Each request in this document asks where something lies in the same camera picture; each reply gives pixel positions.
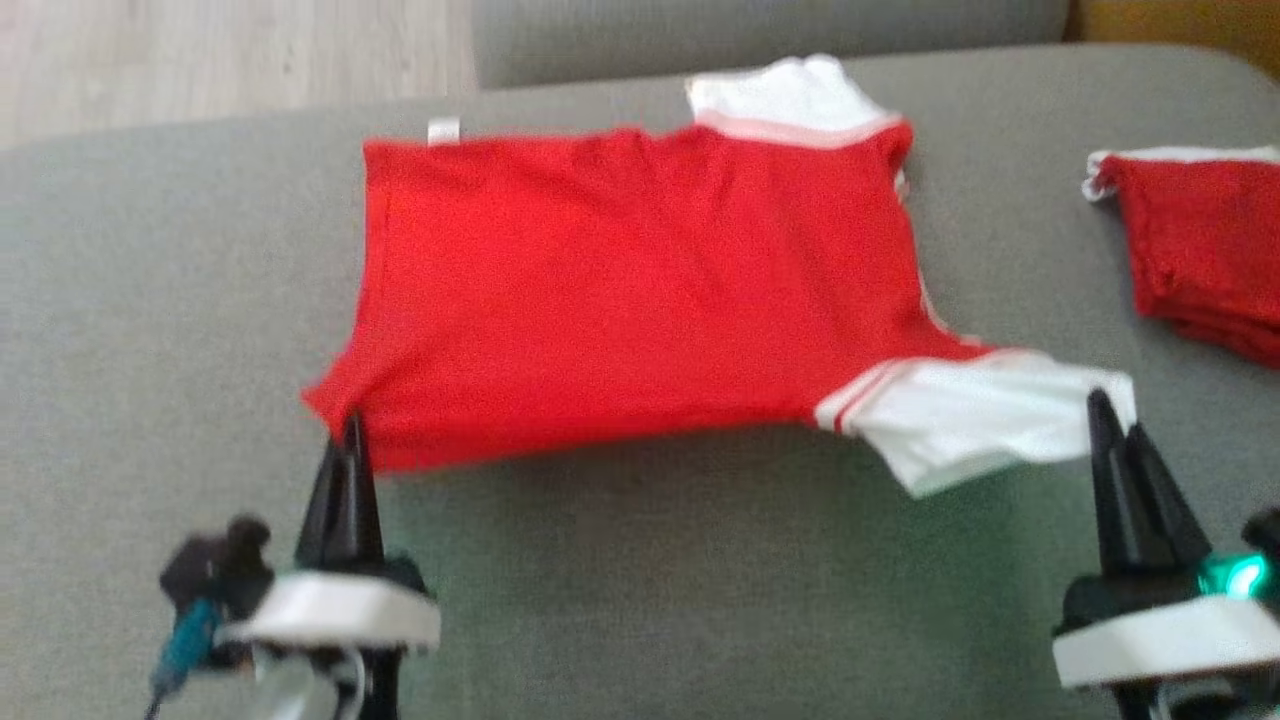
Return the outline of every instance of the clothing tag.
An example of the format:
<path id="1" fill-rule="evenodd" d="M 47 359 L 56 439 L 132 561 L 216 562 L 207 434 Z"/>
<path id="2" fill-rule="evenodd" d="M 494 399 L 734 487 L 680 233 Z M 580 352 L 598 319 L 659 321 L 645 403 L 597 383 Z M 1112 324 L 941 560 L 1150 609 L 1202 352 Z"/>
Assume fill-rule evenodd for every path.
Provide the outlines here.
<path id="1" fill-rule="evenodd" d="M 453 145 L 462 135 L 462 120 L 460 118 L 431 118 L 426 123 L 428 145 Z"/>

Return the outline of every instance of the blue cable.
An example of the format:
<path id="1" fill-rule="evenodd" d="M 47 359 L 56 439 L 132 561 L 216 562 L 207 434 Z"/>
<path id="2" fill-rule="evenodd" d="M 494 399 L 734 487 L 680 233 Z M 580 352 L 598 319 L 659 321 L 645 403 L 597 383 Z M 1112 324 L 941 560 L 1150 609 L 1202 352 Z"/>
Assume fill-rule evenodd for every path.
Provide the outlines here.
<path id="1" fill-rule="evenodd" d="M 160 703 L 173 697 L 187 683 L 191 671 L 214 650 L 214 632 L 221 623 L 218 607 L 207 598 L 191 605 L 173 629 L 173 637 L 160 652 L 160 661 L 151 671 L 151 706 L 147 720 L 155 720 Z"/>

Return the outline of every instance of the led light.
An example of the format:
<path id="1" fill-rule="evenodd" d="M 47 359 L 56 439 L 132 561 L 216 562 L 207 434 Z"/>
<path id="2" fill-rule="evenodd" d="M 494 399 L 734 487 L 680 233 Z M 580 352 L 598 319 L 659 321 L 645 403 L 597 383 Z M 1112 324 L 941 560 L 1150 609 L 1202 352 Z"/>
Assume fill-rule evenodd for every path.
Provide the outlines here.
<path id="1" fill-rule="evenodd" d="M 1256 597 L 1267 585 L 1271 568 L 1262 555 L 1210 559 L 1201 566 L 1203 594 Z"/>
<path id="2" fill-rule="evenodd" d="M 1262 585 L 1266 577 L 1267 564 L 1261 557 L 1243 560 L 1231 568 L 1226 577 L 1226 594 L 1231 597 L 1251 597 L 1253 591 Z"/>

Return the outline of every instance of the red fabric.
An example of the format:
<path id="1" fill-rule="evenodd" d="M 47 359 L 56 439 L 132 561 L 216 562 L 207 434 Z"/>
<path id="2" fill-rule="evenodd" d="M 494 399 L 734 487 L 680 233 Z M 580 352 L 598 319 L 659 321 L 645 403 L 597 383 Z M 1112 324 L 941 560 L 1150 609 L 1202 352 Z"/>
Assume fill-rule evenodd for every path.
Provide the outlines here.
<path id="1" fill-rule="evenodd" d="M 902 123 L 814 150 L 666 137 L 370 141 L 349 347 L 305 392 L 374 469 L 813 423 L 887 357 L 988 348 L 922 305 Z"/>
<path id="2" fill-rule="evenodd" d="M 1111 155 L 1139 313 L 1280 368 L 1280 165 Z"/>

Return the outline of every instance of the couch cushion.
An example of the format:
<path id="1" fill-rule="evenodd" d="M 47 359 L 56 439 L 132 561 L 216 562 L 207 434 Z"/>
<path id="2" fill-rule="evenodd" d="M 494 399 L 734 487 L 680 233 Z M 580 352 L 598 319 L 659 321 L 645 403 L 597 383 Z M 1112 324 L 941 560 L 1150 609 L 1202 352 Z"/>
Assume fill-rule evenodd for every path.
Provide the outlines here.
<path id="1" fill-rule="evenodd" d="M 1169 47 L 864 59 L 915 124 L 922 272 L 959 332 L 1133 373 L 1222 550 L 1276 501 L 1280 375 L 1130 306 L 1124 229 L 1079 193 L 1101 147 L 1280 137 L 1280 90 Z M 155 575 L 252 509 L 283 561 L 323 428 L 297 392 L 351 328 L 361 140 L 689 122 L 682 78 L 141 129 L 5 155 L 0 527 L 19 717 L 128 716 L 169 628 Z M 1050 629 L 1096 568 L 1084 462 L 908 501 L 863 445 L 759 429 L 383 484 L 389 547 L 444 609 L 406 717 L 1111 719 L 1061 692 Z M 56 667 L 58 673 L 47 673 Z M 197 682 L 177 716 L 234 716 Z"/>
<path id="2" fill-rule="evenodd" d="M 1057 42 L 1066 0 L 475 0 L 481 87 Z"/>

